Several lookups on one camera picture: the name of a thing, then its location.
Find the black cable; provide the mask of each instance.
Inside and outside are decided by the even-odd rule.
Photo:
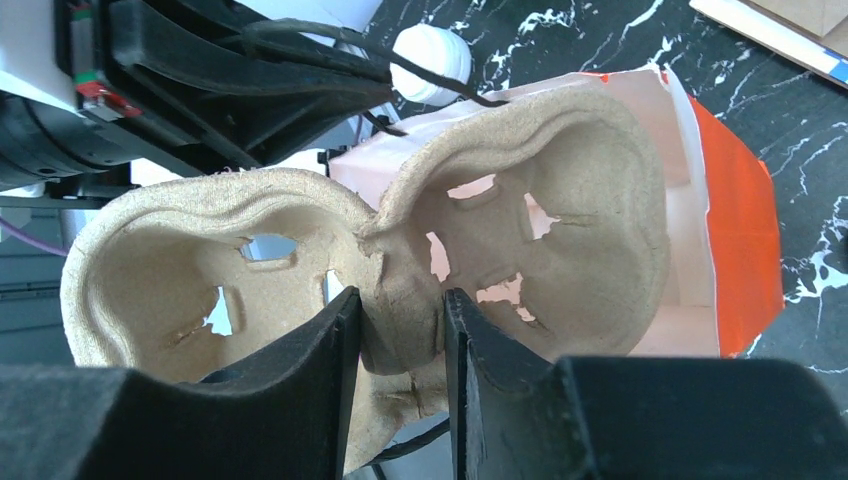
[[[244,43],[245,52],[247,52],[248,55],[256,55],[257,38],[266,32],[299,32],[329,37],[337,41],[359,47],[369,53],[379,55],[386,60],[389,60],[391,63],[394,63],[420,77],[426,82],[459,93],[460,95],[463,95],[484,107],[499,107],[509,103],[506,100],[487,100],[477,94],[477,92],[468,85],[453,78],[433,73],[426,68],[422,68],[402,57],[391,48],[384,47],[377,42],[368,40],[359,32],[323,23],[308,22],[294,18],[264,20],[261,22],[251,23],[242,31],[242,42]],[[263,42],[263,47],[269,48],[270,46],[266,42]]]
[[[382,452],[380,452],[373,460],[366,463],[366,466],[379,466],[380,463],[388,462],[389,460],[394,460],[396,458],[403,457],[404,455],[409,455],[412,452],[416,452],[427,445],[433,443],[433,441],[442,435],[448,433],[450,431],[450,419],[445,419],[439,422],[438,425],[427,430],[426,432],[418,435],[417,437],[407,440],[403,443],[398,443],[392,445],[389,448],[386,448]]]
[[[406,132],[394,129],[394,128],[386,125],[385,123],[383,123],[382,120],[375,117],[374,114],[369,112],[368,110],[362,112],[362,118],[371,122],[371,124],[374,125],[374,127],[377,130],[379,130],[383,133],[387,133],[387,134],[395,136],[395,137],[405,137],[406,136]]]

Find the cardboard box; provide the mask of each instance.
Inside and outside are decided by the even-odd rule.
[[[848,0],[748,0],[823,47],[848,57]]]

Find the orange paper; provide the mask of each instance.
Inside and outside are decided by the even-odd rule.
[[[783,309],[774,186],[764,165],[694,99],[709,188],[707,213],[722,356],[745,350]]]

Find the white bottle cap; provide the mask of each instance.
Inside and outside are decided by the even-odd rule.
[[[471,75],[471,50],[465,40],[449,30],[426,24],[407,28],[398,35],[394,51],[422,68],[462,83],[468,82]],[[394,63],[390,70],[395,89],[410,102],[443,107],[459,96],[425,82]]]

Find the black marble surface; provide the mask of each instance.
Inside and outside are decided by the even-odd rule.
[[[692,10],[686,0],[385,0],[368,35],[417,23],[470,45],[471,83],[501,90],[574,71],[668,64],[768,166],[787,308],[745,356],[816,372],[848,419],[848,89]],[[428,111],[398,102],[401,116]]]

